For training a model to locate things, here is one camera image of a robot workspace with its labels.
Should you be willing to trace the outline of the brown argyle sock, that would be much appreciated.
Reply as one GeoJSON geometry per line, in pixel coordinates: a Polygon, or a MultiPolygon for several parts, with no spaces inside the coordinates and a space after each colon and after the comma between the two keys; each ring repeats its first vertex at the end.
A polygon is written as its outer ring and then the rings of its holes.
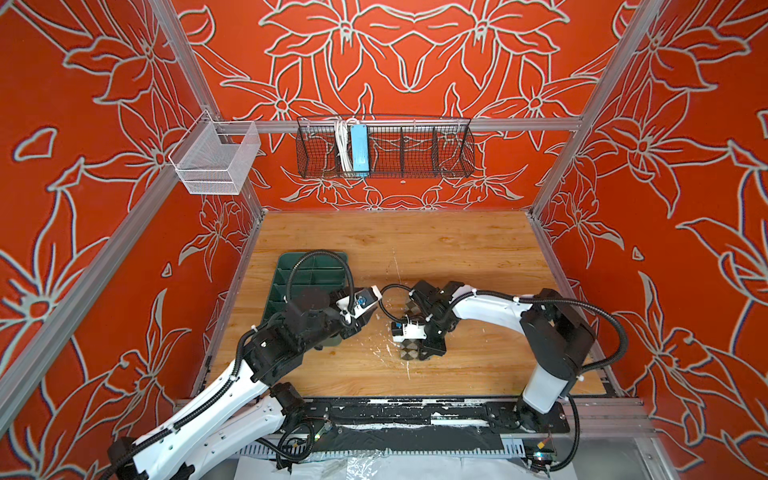
{"type": "MultiPolygon", "coordinates": [[[[406,310],[401,322],[411,322],[425,326],[426,320],[423,312],[414,300],[406,303],[406,310]]],[[[405,361],[420,360],[421,347],[424,340],[406,340],[399,343],[401,346],[401,358],[405,361]]]]}

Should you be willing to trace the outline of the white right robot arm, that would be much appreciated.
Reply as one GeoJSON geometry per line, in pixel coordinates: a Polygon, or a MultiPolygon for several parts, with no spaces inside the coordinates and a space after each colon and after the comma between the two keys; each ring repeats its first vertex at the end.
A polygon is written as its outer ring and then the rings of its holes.
{"type": "Polygon", "coordinates": [[[537,362],[522,393],[525,412],[547,414],[585,371],[595,333],[557,291],[513,296],[461,282],[442,288],[420,281],[409,292],[408,312],[391,323],[393,338],[410,359],[447,351],[446,337],[462,320],[477,320],[523,335],[537,362]]]}

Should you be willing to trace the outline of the green divided organizer tray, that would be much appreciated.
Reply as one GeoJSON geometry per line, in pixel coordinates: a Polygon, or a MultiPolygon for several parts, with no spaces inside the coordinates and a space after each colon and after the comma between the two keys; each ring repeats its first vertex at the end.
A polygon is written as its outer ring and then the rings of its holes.
{"type": "Polygon", "coordinates": [[[344,253],[280,255],[254,340],[263,349],[300,353],[341,341],[336,301],[349,295],[347,277],[344,253]]]}

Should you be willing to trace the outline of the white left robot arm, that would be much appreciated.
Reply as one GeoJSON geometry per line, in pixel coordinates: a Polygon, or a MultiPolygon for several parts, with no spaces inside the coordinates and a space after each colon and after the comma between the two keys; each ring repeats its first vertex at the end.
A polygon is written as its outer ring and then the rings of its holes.
{"type": "Polygon", "coordinates": [[[207,388],[150,432],[108,449],[103,478],[200,479],[247,444],[296,421],[304,401],[283,377],[331,337],[356,335],[382,298],[307,287],[238,342],[234,360],[207,388]]]}

